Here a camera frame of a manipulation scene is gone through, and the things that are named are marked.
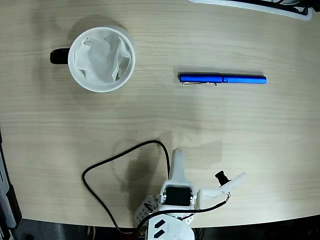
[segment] black cable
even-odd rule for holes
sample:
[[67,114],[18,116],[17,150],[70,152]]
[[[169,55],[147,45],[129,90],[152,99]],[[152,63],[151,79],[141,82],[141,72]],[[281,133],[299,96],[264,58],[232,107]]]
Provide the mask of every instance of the black cable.
[[83,181],[83,184],[84,186],[88,189],[88,191],[94,196],[94,198],[102,205],[102,207],[104,208],[104,210],[109,214],[110,218],[111,218],[111,221],[113,222],[115,228],[122,234],[132,234],[133,232],[123,232],[121,231],[121,229],[119,228],[118,224],[116,223],[116,220],[114,218],[114,216],[112,215],[112,213],[110,212],[110,210],[108,209],[108,207],[105,205],[105,203],[100,199],[100,197],[98,197],[98,195],[91,189],[91,187],[88,185],[87,181],[86,181],[86,174],[94,169],[94,168],[97,168],[103,164],[106,164],[106,163],[109,163],[115,159],[118,159],[118,158],[121,158],[122,156],[128,154],[128,153],[131,153],[132,151],[142,147],[142,146],[145,146],[145,145],[148,145],[148,144],[159,144],[163,151],[164,151],[164,154],[165,154],[165,159],[166,159],[166,168],[167,168],[167,172],[168,172],[168,177],[169,177],[169,173],[170,173],[170,159],[169,159],[169,154],[168,154],[168,151],[167,151],[167,148],[166,146],[158,141],[158,140],[149,140],[149,141],[145,141],[145,142],[142,142],[134,147],[131,147],[129,148],[128,150],[118,154],[118,155],[115,155],[109,159],[106,159],[106,160],[103,160],[101,162],[98,162],[90,167],[88,167],[86,170],[84,170],[84,172],[82,173],[82,181]]
[[225,205],[230,198],[230,195],[226,197],[226,200],[218,203],[217,205],[214,205],[212,207],[204,208],[204,209],[192,209],[192,210],[183,210],[183,209],[172,209],[172,210],[163,210],[163,211],[157,211],[154,213],[151,213],[150,215],[146,216],[142,221],[139,223],[139,225],[136,227],[134,231],[134,239],[138,240],[139,231],[143,227],[143,225],[146,223],[146,221],[150,220],[151,218],[154,218],[156,216],[162,215],[162,214],[199,214],[199,213],[205,213],[212,210],[215,210],[217,208],[222,207]]
[[[100,199],[100,197],[98,197],[98,195],[91,189],[91,187],[88,185],[87,181],[86,181],[86,174],[94,169],[94,168],[97,168],[103,164],[106,164],[106,163],[109,163],[115,159],[118,159],[118,158],[121,158],[122,156],[128,154],[128,153],[131,153],[132,151],[142,147],[142,146],[145,146],[145,145],[148,145],[148,144],[159,144],[163,151],[164,151],[164,154],[165,154],[165,159],[166,159],[166,167],[167,167],[167,173],[168,173],[168,177],[169,177],[169,174],[170,174],[170,159],[169,159],[169,154],[168,154],[168,151],[167,151],[167,148],[166,146],[158,141],[158,140],[149,140],[149,141],[145,141],[145,142],[142,142],[134,147],[131,147],[129,148],[128,150],[116,155],[116,156],[113,156],[109,159],[106,159],[106,160],[103,160],[101,162],[98,162],[90,167],[88,167],[86,170],[84,170],[84,172],[82,173],[82,181],[83,181],[83,184],[84,186],[88,189],[88,191],[94,196],[94,198],[102,205],[102,207],[104,208],[104,210],[108,213],[109,217],[111,218],[111,221],[113,222],[115,228],[122,234],[133,234],[133,232],[123,232],[121,231],[121,229],[119,228],[118,224],[116,223],[116,220],[115,218],[113,217],[112,213],[110,212],[110,210],[108,209],[108,207],[105,205],[105,203]],[[153,217],[156,217],[156,216],[159,216],[159,215],[162,215],[162,214],[190,214],[190,216],[188,217],[191,217],[191,215],[193,214],[197,214],[197,213],[205,213],[205,212],[209,212],[209,211],[212,211],[214,209],[217,209],[219,207],[222,207],[223,205],[225,205],[228,200],[230,198],[230,195],[228,194],[226,200],[224,200],[223,202],[220,202],[218,203],[217,205],[214,205],[212,207],[209,207],[209,208],[205,208],[205,209],[192,209],[192,210],[182,210],[182,209],[172,209],[172,210],[163,210],[163,211],[157,211],[157,212],[154,212],[148,216],[146,216],[144,219],[142,219],[142,221],[139,223],[139,225],[137,226],[137,228],[135,229],[134,231],[134,239],[135,240],[138,240],[138,237],[139,237],[139,232],[141,230],[141,228],[143,227],[143,225],[146,223],[146,221],[148,221],[149,219],[153,218]]]

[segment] tissue paper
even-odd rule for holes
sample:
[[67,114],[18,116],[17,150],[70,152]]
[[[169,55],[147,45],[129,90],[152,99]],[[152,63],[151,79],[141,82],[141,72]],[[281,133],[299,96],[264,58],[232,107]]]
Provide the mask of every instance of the tissue paper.
[[88,36],[74,53],[75,66],[96,85],[112,84],[128,69],[131,54],[125,41],[109,31]]

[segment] wood grain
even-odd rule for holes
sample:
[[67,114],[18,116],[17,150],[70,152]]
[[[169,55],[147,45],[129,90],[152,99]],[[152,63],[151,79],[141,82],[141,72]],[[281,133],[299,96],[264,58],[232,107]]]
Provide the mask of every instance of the wood grain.
[[[49,54],[82,31],[119,25],[136,42],[130,80],[93,93]],[[247,172],[224,207],[193,227],[320,214],[320,15],[305,22],[186,0],[12,0],[0,9],[0,126],[27,219],[112,226],[81,182],[88,166],[150,139],[185,151],[186,176]],[[263,73],[266,85],[182,87],[177,73]],[[166,179],[146,146],[87,176],[121,227]],[[209,201],[208,205],[218,200]]]

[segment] mug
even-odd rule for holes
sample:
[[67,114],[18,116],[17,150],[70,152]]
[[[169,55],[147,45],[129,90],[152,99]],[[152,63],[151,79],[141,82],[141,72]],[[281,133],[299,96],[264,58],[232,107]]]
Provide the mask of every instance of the mug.
[[[129,52],[131,54],[131,62],[126,72],[113,83],[106,85],[96,85],[86,80],[84,73],[75,66],[75,51],[79,48],[82,42],[90,35],[108,31],[117,34],[126,43]],[[70,48],[55,49],[50,53],[50,62],[52,64],[68,64],[70,73],[74,80],[83,88],[96,92],[96,93],[108,93],[120,88],[124,85],[130,76],[132,75],[136,65],[135,44],[132,36],[122,27],[118,26],[99,26],[88,29],[81,33],[72,43]]]

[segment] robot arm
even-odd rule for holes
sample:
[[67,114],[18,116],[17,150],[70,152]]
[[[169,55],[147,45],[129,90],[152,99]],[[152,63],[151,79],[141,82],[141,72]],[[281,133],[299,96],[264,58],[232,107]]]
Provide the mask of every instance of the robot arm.
[[[172,153],[171,169],[169,179],[164,181],[157,205],[153,204],[155,210],[149,213],[165,210],[195,210],[202,209],[203,203],[208,198],[216,198],[220,194],[230,194],[231,188],[237,184],[245,173],[240,174],[232,180],[229,180],[223,171],[215,175],[220,183],[218,188],[200,188],[196,191],[192,182],[185,176],[184,154],[181,148],[176,148]],[[142,202],[136,216],[141,215],[141,209],[146,204]],[[146,240],[194,240],[195,235],[189,224],[193,220],[190,213],[169,213],[161,214],[149,219]]]

